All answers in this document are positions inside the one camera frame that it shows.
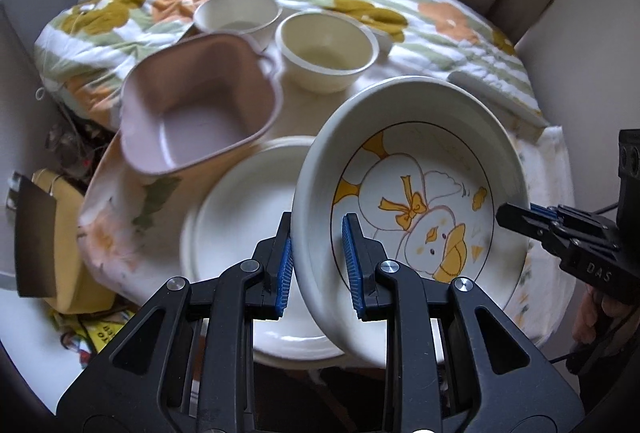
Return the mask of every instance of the yellow ribbon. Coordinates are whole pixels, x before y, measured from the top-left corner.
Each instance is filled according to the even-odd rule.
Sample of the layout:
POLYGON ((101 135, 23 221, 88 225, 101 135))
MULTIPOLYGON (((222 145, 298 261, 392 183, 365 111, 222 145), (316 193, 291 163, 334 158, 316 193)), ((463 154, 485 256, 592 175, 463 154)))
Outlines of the yellow ribbon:
POLYGON ((398 225, 400 225, 403 230, 408 231, 409 227, 411 227, 412 220, 418 214, 427 212, 428 208, 418 191, 412 194, 411 175, 400 178, 402 179, 402 185, 404 185, 404 196, 406 196, 407 205, 396 204, 395 202, 389 202, 386 198, 382 198, 378 207, 382 210, 400 211, 402 214, 396 216, 396 222, 398 222, 398 225))

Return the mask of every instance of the black cable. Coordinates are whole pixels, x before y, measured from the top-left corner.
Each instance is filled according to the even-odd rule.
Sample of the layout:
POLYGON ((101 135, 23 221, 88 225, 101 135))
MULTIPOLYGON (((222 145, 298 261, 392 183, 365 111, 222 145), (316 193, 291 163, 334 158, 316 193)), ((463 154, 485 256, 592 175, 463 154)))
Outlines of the black cable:
POLYGON ((586 347, 584 347, 584 348, 582 348, 580 350, 576 350, 575 352, 565 353, 564 355, 561 355, 560 357, 556 357, 555 359, 552 359, 549 362, 552 365, 554 365, 555 363, 559 363, 560 361, 565 361, 567 359, 570 359, 571 357, 573 357, 574 355, 578 355, 579 353, 586 352, 587 350, 594 350, 601 342, 606 341, 607 339, 612 338, 614 335, 616 335, 618 333, 618 331, 624 325, 626 325, 628 320, 631 319, 631 317, 638 311, 638 308, 640 308, 640 304, 636 305, 635 307, 633 307, 631 309, 631 312, 629 312, 629 314, 627 314, 623 318, 623 320, 620 321, 620 323, 618 323, 618 325, 614 329, 611 329, 609 332, 604 334, 600 339, 597 339, 596 341, 594 341, 590 345, 588 345, 588 346, 586 346, 586 347))
POLYGON ((598 209, 593 211, 594 214, 604 214, 605 212, 609 212, 610 210, 613 209, 617 209, 618 208, 618 203, 616 202, 615 204, 611 204, 610 206, 607 207, 603 207, 602 209, 598 209))

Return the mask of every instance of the metal screw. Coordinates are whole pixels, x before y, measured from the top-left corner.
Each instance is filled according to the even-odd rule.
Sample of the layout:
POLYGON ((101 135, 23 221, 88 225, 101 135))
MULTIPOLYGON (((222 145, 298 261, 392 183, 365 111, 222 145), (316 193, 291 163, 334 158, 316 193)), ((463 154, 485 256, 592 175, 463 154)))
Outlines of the metal screw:
POLYGON ((386 272, 387 274, 393 274, 394 272, 398 272, 400 270, 400 266, 392 259, 385 259, 380 264, 380 270, 382 270, 382 272, 386 272))
POLYGON ((456 278, 453 285, 460 290, 460 292, 469 292, 474 287, 474 282, 469 278, 456 278))
POLYGON ((182 290, 186 284, 187 281, 183 277, 176 276, 166 282, 166 287, 169 290, 182 290))
POLYGON ((255 259, 245 259, 240 264, 240 269, 242 269, 244 272, 255 272, 260 269, 260 263, 255 259))

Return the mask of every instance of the hand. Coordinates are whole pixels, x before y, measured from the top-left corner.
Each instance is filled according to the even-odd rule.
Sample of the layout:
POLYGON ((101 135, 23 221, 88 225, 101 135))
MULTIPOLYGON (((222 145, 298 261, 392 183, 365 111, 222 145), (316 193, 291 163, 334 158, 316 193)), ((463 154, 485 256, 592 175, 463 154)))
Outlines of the hand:
MULTIPOLYGON (((595 324, 598 319, 598 308, 593 300, 593 292, 594 288, 587 285, 587 292, 582 297, 572 332, 574 341, 584 345, 591 344, 596 338, 595 324)), ((602 310, 607 316, 614 318, 612 326, 617 326, 621 319, 633 310, 633 307, 622 304, 609 296, 603 296, 602 310)), ((616 333, 604 355, 618 353, 636 331, 638 324, 640 324, 640 309, 616 333)))

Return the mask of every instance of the white plate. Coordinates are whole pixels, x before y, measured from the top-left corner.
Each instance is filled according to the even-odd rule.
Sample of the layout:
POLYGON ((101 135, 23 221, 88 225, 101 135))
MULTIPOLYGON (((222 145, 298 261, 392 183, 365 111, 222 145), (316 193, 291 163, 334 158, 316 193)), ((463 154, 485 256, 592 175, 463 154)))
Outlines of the white plate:
POLYGON ((343 351, 385 365, 386 323, 359 321, 351 303, 340 231, 347 212, 388 257, 447 283, 468 276, 504 307, 528 245, 495 225, 505 202, 528 204, 522 166, 475 97, 428 77, 355 95, 322 127, 296 187, 294 264, 311 315, 343 351))
MULTIPOLYGON (((192 210, 181 237, 183 271, 192 281, 217 277, 251 258, 255 245, 275 236, 282 213, 291 210, 298 174, 313 137, 267 142, 228 171, 192 210)), ((342 352, 320 331, 306 309, 296 276, 289 305, 278 321, 254 321, 256 359, 286 368, 318 367, 342 352)))

